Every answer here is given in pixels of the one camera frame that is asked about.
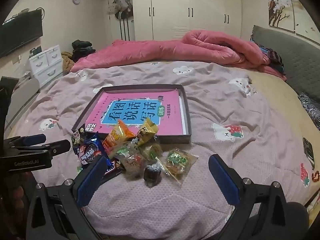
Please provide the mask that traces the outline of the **person's left hand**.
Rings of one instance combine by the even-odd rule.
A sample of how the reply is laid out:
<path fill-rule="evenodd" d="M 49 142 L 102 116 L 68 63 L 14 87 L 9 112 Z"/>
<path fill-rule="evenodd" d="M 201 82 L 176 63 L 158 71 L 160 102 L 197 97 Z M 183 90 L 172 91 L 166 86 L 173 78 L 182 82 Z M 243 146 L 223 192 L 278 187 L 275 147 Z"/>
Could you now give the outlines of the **person's left hand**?
<path fill-rule="evenodd" d="M 1 239 L 25 239 L 31 172 L 1 176 Z"/>

